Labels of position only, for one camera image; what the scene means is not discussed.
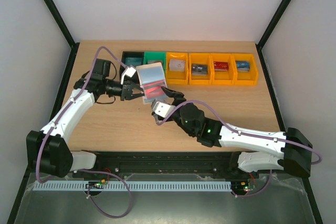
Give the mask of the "red black-stripe credit card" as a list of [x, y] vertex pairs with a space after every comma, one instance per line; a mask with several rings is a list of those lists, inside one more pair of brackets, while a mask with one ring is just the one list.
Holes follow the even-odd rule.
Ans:
[[165, 82], [152, 82], [152, 83], [145, 84], [143, 86], [145, 97], [147, 99], [154, 99], [156, 97], [165, 95], [165, 93], [161, 89], [161, 86], [165, 87], [166, 86]]

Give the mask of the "beige leather card holder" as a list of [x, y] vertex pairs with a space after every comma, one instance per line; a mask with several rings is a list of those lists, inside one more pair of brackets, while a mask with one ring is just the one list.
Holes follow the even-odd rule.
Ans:
[[165, 100], [167, 95], [162, 87], [167, 87], [165, 73], [160, 62], [136, 67], [140, 87], [143, 89], [143, 104], [154, 100]]

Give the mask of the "blue cards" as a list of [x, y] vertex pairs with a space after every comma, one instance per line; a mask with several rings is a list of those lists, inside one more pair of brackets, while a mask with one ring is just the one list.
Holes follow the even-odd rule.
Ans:
[[165, 79], [162, 66], [138, 68], [137, 73], [141, 84], [148, 84]]

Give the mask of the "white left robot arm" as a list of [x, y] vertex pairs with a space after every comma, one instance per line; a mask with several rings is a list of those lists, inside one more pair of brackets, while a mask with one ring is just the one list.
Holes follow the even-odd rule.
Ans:
[[69, 172], [92, 169], [96, 154], [90, 151], [71, 151], [71, 134], [84, 114], [100, 96], [119, 97], [122, 101], [142, 97], [133, 90], [142, 88], [130, 80], [136, 68], [127, 66], [121, 81], [108, 79], [111, 61], [96, 59], [94, 66], [75, 83], [74, 89], [60, 111], [40, 131], [30, 131], [26, 137], [28, 167], [36, 173], [64, 177]]

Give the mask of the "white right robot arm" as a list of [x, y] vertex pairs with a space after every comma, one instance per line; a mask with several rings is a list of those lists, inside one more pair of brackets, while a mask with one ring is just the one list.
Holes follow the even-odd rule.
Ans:
[[206, 117], [197, 107], [200, 102], [186, 100], [181, 92], [166, 87], [162, 90], [173, 98], [173, 102], [152, 102], [156, 124], [173, 121], [206, 147], [242, 148], [243, 152], [229, 164], [232, 176], [239, 178], [259, 170], [282, 170], [292, 176], [310, 177], [313, 148], [298, 129], [290, 127], [285, 132], [263, 132], [237, 127], [224, 122], [219, 115], [214, 119]]

